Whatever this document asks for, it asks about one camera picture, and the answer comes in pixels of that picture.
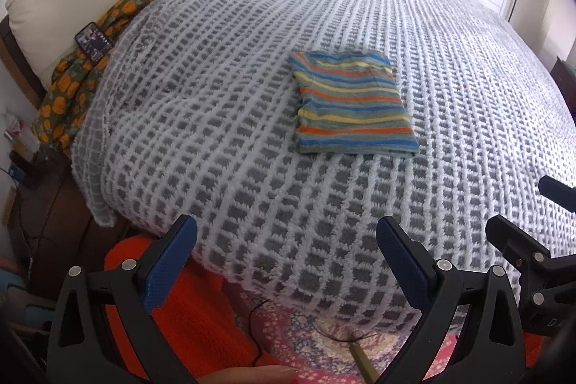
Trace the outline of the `person left hand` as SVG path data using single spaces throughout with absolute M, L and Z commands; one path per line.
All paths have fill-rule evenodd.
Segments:
M 287 384 L 296 377 L 290 366 L 232 367 L 197 379 L 200 384 Z

